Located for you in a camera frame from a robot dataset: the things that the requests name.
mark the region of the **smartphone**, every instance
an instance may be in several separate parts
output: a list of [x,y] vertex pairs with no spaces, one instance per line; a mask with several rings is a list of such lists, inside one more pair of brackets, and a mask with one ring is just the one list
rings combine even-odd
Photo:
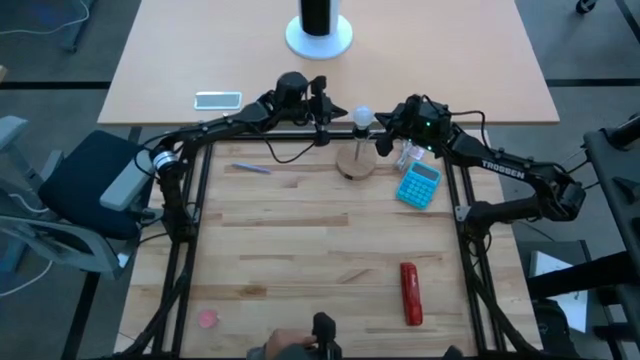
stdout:
[[193,107],[196,110],[237,110],[242,104],[242,93],[237,91],[200,91]]

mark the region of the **pink object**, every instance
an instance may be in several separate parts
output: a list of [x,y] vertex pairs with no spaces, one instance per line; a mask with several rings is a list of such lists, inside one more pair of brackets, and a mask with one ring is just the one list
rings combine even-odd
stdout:
[[198,315],[198,324],[203,329],[209,329],[218,324],[218,312],[215,310],[203,310]]

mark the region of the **human hand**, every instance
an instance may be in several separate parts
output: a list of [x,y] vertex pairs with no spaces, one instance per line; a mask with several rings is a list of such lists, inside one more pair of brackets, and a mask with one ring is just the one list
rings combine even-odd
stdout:
[[265,360],[273,360],[282,350],[290,345],[311,346],[318,341],[315,335],[307,335],[302,331],[276,329],[269,337],[265,347]]

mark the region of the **wooden table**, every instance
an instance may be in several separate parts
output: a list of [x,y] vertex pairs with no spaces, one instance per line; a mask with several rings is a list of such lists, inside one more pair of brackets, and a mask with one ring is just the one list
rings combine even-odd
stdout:
[[[287,71],[326,75],[351,111],[390,112],[414,93],[495,124],[553,124],[555,106],[513,0],[345,0],[354,41],[342,56],[293,54],[285,28],[297,0],[144,0],[98,120],[185,124],[220,117],[193,109],[198,91],[254,101]],[[477,116],[456,121],[478,123]]]
[[[379,158],[372,177],[351,182],[335,168],[343,143],[313,148],[287,165],[276,164],[263,142],[215,146],[182,357],[244,357],[275,328],[310,331],[318,311],[336,320],[337,342],[346,357],[442,356],[449,345],[475,355],[442,162],[430,153],[423,159],[439,168],[443,179],[432,204],[421,212],[395,199],[401,175],[391,164],[398,150]],[[304,146],[274,145],[282,158]],[[233,162],[265,166],[273,173],[238,170]],[[495,174],[472,169],[471,176],[479,200],[503,201]],[[457,183],[462,188],[461,179]],[[157,188],[151,196],[152,206],[162,203]],[[491,231],[488,257],[498,303],[524,337],[539,346],[511,227],[497,224]],[[143,237],[160,232],[161,227],[150,228]],[[166,237],[140,247],[116,350],[129,345],[156,311],[169,248]],[[401,261],[412,261],[419,270],[424,313],[419,327],[404,323]],[[198,326],[204,309],[219,312],[216,328]],[[174,320],[170,324],[168,346]],[[484,324],[489,339],[489,322]]]

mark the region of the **cylindrical speaker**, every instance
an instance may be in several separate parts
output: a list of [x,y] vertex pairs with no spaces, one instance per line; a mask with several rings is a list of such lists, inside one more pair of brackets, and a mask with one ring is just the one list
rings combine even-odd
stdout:
[[289,22],[289,48],[312,60],[334,58],[353,41],[351,24],[340,16],[340,0],[299,0],[300,15]]

